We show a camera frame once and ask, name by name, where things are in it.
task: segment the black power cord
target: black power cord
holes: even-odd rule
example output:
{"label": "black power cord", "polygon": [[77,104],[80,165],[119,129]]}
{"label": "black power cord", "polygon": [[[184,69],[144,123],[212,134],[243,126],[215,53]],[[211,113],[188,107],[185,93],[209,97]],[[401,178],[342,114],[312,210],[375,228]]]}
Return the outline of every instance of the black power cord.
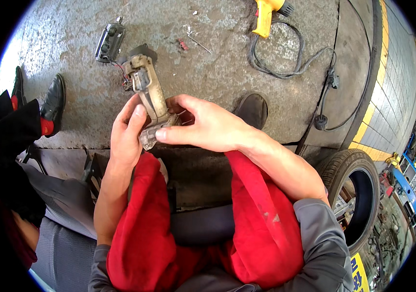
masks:
{"label": "black power cord", "polygon": [[296,67],[293,71],[291,72],[286,72],[286,73],[278,73],[275,72],[273,70],[271,70],[270,68],[266,67],[266,65],[258,58],[257,56],[257,41],[258,41],[258,37],[259,35],[254,34],[251,42],[250,42],[250,48],[248,50],[248,62],[250,63],[250,65],[252,65],[253,68],[257,69],[258,71],[267,73],[271,76],[274,76],[276,78],[279,79],[289,79],[294,77],[295,75],[300,75],[302,73],[304,73],[310,63],[312,61],[314,61],[316,58],[318,58],[325,50],[332,50],[333,51],[333,56],[336,56],[336,52],[334,51],[333,48],[331,47],[326,47],[326,48],[322,48],[321,50],[319,50],[315,55],[313,55],[303,66],[302,68],[300,68],[300,65],[302,63],[302,55],[304,54],[304,50],[305,50],[305,42],[304,42],[304,38],[302,38],[302,34],[300,33],[300,31],[297,29],[297,27],[293,26],[290,23],[287,23],[286,21],[283,20],[273,20],[271,22],[271,26],[275,23],[282,23],[285,24],[287,26],[289,26],[290,28],[292,28],[294,30],[294,32],[297,34],[297,37],[300,41],[300,48],[298,50],[297,53],[297,64]]}
{"label": "black power cord", "polygon": [[[367,39],[367,44],[368,44],[368,52],[370,55],[370,60],[369,63],[372,62],[372,49],[370,46],[370,41],[368,40],[368,33],[367,33],[367,29],[365,28],[365,24],[363,23],[362,17],[360,16],[360,14],[357,12],[357,9],[354,7],[354,5],[350,2],[350,0],[347,0],[351,6],[352,9],[355,11],[355,13],[357,14],[357,16],[359,17],[362,26],[363,26],[363,30],[365,31],[365,37]],[[363,97],[365,96],[365,92],[367,91],[367,86],[368,86],[368,79],[369,79],[369,75],[370,75],[370,66],[368,66],[368,71],[367,71],[367,77],[365,79],[365,85],[364,85],[364,89],[362,92],[362,95],[359,99],[359,102],[357,104],[357,106],[355,107],[355,109],[352,111],[351,115],[349,117],[347,117],[341,124],[333,127],[333,128],[326,128],[326,125],[328,123],[328,118],[323,115],[323,109],[325,107],[325,101],[326,101],[326,97],[328,95],[328,91],[329,89],[332,87],[334,89],[337,89],[339,87],[339,76],[336,75],[334,66],[336,64],[336,52],[334,51],[333,48],[331,47],[326,47],[321,49],[320,51],[318,51],[315,55],[313,55],[303,66],[302,68],[300,68],[300,65],[302,63],[302,55],[304,54],[304,49],[305,49],[305,42],[304,39],[302,38],[302,34],[300,33],[300,31],[293,26],[290,23],[287,23],[286,21],[283,20],[273,20],[271,22],[271,25],[273,25],[274,23],[282,23],[285,24],[287,26],[289,26],[290,28],[292,28],[294,30],[294,32],[297,34],[299,41],[300,41],[300,48],[297,54],[297,65],[295,67],[295,69],[292,72],[287,72],[287,73],[277,73],[274,72],[273,70],[269,69],[268,67],[266,67],[266,65],[258,58],[257,56],[257,52],[256,52],[256,46],[257,46],[257,41],[258,41],[258,35],[255,34],[250,42],[250,46],[249,46],[249,50],[248,50],[248,62],[250,63],[250,65],[252,65],[253,68],[257,69],[258,71],[267,73],[271,76],[274,76],[276,78],[279,79],[289,79],[294,77],[295,75],[300,75],[302,73],[304,73],[307,68],[309,67],[310,63],[312,61],[314,61],[317,57],[319,57],[325,50],[332,50],[333,51],[333,62],[332,65],[330,66],[330,68],[328,69],[328,76],[327,76],[327,87],[325,89],[325,91],[323,92],[322,96],[320,96],[320,99],[318,100],[318,103],[320,103],[321,101],[321,110],[320,110],[320,114],[315,116],[313,123],[315,125],[315,127],[318,130],[321,131],[325,131],[325,132],[332,132],[335,131],[339,128],[341,128],[342,126],[344,126],[353,116],[354,114],[357,112],[357,110],[360,108],[360,105],[362,104],[363,101]]]}

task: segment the car tire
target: car tire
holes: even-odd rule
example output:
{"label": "car tire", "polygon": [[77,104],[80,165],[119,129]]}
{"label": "car tire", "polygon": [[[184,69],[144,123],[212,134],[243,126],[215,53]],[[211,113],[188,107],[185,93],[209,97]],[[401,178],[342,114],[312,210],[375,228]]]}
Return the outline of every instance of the car tire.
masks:
{"label": "car tire", "polygon": [[350,178],[354,184],[355,210],[344,231],[350,254],[354,255],[367,242],[378,214],[380,183],[374,162],[360,149],[346,149],[323,161],[317,171],[328,190],[332,209],[345,180]]}

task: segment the left hand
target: left hand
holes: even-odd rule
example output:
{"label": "left hand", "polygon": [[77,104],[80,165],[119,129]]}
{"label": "left hand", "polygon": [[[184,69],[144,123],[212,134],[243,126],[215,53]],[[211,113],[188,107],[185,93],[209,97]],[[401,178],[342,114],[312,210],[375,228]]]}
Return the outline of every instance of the left hand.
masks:
{"label": "left hand", "polygon": [[146,116],[140,97],[133,95],[112,125],[110,161],[126,169],[135,167],[143,149],[138,136]]}

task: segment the finger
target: finger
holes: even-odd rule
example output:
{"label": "finger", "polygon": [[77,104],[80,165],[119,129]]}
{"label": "finger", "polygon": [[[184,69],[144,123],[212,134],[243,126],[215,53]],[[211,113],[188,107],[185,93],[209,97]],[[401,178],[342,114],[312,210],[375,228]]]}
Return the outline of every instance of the finger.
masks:
{"label": "finger", "polygon": [[130,132],[132,135],[137,135],[146,122],[146,108],[144,105],[139,104],[135,107],[132,116],[129,120],[126,132]]}
{"label": "finger", "polygon": [[134,94],[124,105],[121,112],[117,115],[115,118],[114,123],[121,124],[121,127],[127,127],[127,124],[129,123],[130,116],[134,112],[134,109],[137,104],[141,102],[140,97],[138,94]]}
{"label": "finger", "polygon": [[189,111],[184,111],[181,114],[179,114],[179,118],[182,121],[182,124],[186,124],[189,121],[195,122],[195,116]]}
{"label": "finger", "polygon": [[191,125],[161,128],[156,132],[156,139],[172,145],[194,145],[193,143],[198,140],[196,127],[196,125]]}
{"label": "finger", "polygon": [[196,115],[198,108],[206,101],[200,100],[196,97],[189,96],[187,94],[179,94],[166,99],[168,108],[173,108],[174,113],[180,114],[184,110],[188,110],[192,114]]}

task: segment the black shoe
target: black shoe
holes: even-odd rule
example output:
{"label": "black shoe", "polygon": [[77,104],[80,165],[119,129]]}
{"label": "black shoe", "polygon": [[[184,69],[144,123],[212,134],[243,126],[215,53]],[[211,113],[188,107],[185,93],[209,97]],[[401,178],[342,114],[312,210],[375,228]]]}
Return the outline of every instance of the black shoe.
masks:
{"label": "black shoe", "polygon": [[12,96],[17,97],[18,108],[26,104],[26,98],[23,95],[23,76],[19,66],[15,68],[15,83],[13,85]]}
{"label": "black shoe", "polygon": [[247,92],[240,101],[236,115],[258,130],[263,129],[268,117],[266,97],[257,91]]}
{"label": "black shoe", "polygon": [[46,135],[47,138],[54,136],[60,131],[62,113],[65,107],[65,82],[59,73],[54,77],[51,86],[46,92],[46,100],[41,108],[40,116],[54,123],[53,133]]}

